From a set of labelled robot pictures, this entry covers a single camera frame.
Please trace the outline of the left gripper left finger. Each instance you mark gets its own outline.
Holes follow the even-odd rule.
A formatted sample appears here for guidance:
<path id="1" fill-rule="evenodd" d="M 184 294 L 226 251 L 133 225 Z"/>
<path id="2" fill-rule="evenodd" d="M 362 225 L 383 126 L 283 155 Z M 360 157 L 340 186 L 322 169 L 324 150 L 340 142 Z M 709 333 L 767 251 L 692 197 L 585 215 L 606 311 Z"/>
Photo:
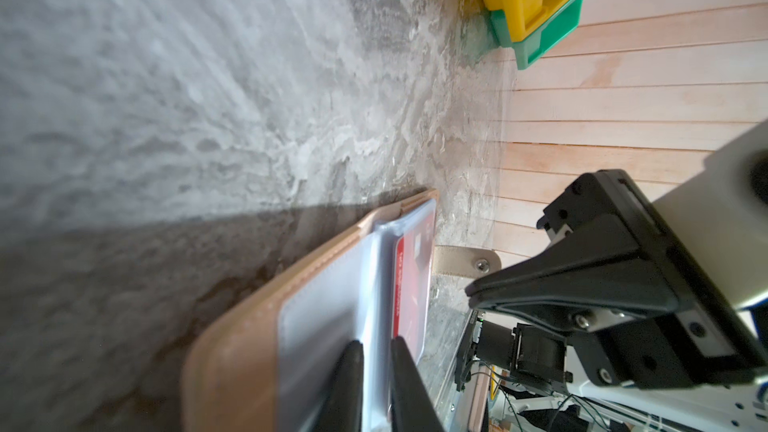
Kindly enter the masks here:
<path id="1" fill-rule="evenodd" d="M 316 418 L 316 432 L 360 432 L 364 385 L 364 348 L 353 340 L 333 371 L 328 396 Z"/>

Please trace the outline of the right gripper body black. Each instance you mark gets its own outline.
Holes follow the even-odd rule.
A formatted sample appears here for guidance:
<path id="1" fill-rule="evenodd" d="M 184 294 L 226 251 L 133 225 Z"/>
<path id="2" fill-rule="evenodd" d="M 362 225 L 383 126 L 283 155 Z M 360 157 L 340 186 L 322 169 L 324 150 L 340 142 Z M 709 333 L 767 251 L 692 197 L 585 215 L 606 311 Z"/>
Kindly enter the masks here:
<path id="1" fill-rule="evenodd" d="M 578 177 L 544 210 L 561 239 L 536 259 L 536 322 L 604 386 L 746 384 L 765 347 L 621 170 Z"/>

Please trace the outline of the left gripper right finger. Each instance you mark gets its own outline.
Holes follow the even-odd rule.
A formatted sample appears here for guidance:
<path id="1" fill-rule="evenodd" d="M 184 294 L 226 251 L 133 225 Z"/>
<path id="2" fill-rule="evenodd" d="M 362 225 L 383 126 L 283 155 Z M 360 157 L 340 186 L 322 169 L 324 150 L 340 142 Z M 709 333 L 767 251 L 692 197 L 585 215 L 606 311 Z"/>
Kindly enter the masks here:
<path id="1" fill-rule="evenodd" d="M 444 428 L 403 337 L 391 340 L 390 355 L 392 430 L 443 432 Z"/>

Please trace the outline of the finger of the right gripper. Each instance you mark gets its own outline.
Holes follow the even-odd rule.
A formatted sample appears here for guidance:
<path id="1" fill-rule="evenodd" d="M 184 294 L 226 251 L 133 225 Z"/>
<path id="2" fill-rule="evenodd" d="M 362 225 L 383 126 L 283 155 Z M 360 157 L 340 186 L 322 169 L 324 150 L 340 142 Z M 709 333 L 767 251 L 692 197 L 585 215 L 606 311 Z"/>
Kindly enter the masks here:
<path id="1" fill-rule="evenodd" d="M 473 309 L 508 314 L 554 333 L 579 329 L 573 317 L 595 309 L 647 319 L 680 299 L 615 215 L 602 214 L 539 255 L 465 288 Z"/>

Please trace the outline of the tan leather card holder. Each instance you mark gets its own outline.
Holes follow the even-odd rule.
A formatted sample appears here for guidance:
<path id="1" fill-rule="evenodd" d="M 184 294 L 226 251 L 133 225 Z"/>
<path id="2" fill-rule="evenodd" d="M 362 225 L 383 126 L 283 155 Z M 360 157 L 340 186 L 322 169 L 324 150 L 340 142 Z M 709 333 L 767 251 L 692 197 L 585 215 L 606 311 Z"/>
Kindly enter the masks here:
<path id="1" fill-rule="evenodd" d="M 378 207 L 224 314 L 194 342 L 181 379 L 187 431 L 310 431 L 345 347 L 364 348 L 361 431 L 392 421 L 390 342 L 397 223 L 427 190 Z M 481 278 L 488 249 L 439 246 L 431 279 Z"/>

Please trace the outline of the red credit card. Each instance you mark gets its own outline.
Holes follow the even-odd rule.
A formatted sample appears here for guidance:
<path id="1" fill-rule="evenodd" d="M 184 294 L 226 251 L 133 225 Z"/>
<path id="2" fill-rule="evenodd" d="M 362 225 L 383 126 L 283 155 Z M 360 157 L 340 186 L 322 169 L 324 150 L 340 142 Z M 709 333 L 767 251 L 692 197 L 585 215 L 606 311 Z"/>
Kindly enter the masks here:
<path id="1" fill-rule="evenodd" d="M 392 336 L 402 337 L 418 363 L 425 346 L 435 239 L 436 202 L 428 201 L 398 223 L 394 245 Z"/>

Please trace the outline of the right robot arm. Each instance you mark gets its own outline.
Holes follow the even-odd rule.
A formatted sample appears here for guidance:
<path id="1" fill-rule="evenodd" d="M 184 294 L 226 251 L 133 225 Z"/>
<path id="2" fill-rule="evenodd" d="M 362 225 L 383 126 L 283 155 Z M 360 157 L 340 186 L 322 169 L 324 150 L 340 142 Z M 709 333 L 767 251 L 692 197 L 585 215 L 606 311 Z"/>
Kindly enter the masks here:
<path id="1" fill-rule="evenodd" d="M 472 309 L 562 340 L 571 390 L 658 428 L 763 431 L 767 350 L 619 169 L 579 176 L 543 212 L 538 255 L 475 280 Z"/>

